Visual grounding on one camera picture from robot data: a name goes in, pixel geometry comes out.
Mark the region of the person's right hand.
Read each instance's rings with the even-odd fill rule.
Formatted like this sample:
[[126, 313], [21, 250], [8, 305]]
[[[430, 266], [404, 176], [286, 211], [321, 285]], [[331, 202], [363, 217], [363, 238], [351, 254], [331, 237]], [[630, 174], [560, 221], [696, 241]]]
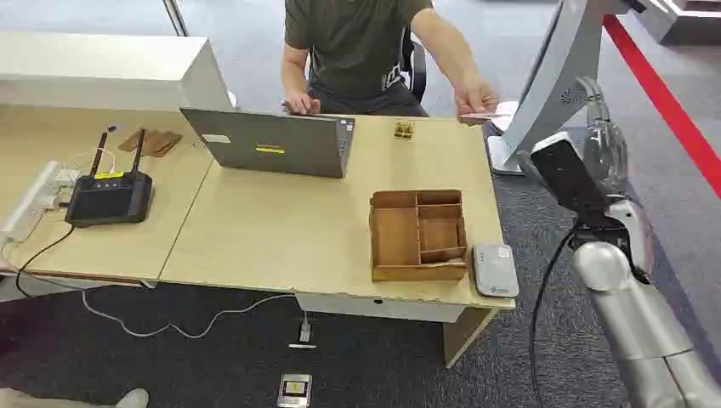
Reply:
[[316, 115], [321, 113], [321, 102], [305, 91], [292, 91], [281, 102], [281, 108], [289, 115]]

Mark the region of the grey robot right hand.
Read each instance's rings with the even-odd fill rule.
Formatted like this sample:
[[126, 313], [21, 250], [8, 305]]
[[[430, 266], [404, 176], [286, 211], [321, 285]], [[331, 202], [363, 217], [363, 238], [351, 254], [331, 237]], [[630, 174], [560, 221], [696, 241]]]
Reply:
[[626, 195], [626, 140], [620, 128], [611, 120], [610, 110], [597, 81], [589, 76], [578, 76], [576, 83], [585, 94], [587, 115], [588, 136], [583, 147], [583, 163], [603, 193]]

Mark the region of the person's left hand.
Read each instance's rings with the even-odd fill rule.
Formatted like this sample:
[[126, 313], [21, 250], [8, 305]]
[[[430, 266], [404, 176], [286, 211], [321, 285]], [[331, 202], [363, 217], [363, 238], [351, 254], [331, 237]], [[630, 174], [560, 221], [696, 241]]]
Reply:
[[491, 85], [484, 80], [454, 87], [458, 117], [474, 113], [494, 113], [499, 98]]

